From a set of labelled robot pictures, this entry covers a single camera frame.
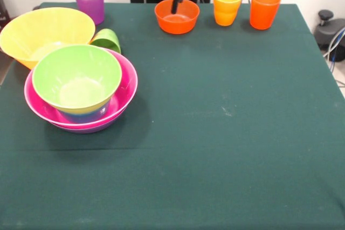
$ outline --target yellow cup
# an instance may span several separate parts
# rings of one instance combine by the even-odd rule
[[[215,20],[221,26],[229,26],[236,18],[242,0],[213,0]]]

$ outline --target orange bowl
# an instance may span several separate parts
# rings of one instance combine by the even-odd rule
[[[190,0],[178,4],[176,14],[171,13],[173,0],[163,0],[155,7],[158,25],[167,33],[183,34],[191,31],[198,19],[200,9]]]

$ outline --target blue cable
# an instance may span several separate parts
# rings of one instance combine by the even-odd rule
[[[345,32],[345,30],[342,31],[342,33],[339,34],[338,38],[336,39],[336,44],[339,43],[339,41],[340,41],[342,35],[344,34],[344,32]],[[337,49],[337,48],[334,49],[334,52],[333,52],[333,55],[332,55],[332,64],[330,65],[330,70],[331,70],[332,72],[333,72],[334,66],[335,66],[335,52],[336,52],[336,49]]]

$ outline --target purple cup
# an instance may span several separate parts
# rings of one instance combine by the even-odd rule
[[[81,12],[89,15],[96,25],[104,21],[104,0],[77,0]]]

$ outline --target green bowl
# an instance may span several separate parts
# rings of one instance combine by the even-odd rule
[[[122,77],[119,62],[92,45],[68,45],[44,57],[32,83],[48,104],[67,114],[85,115],[103,107]]]

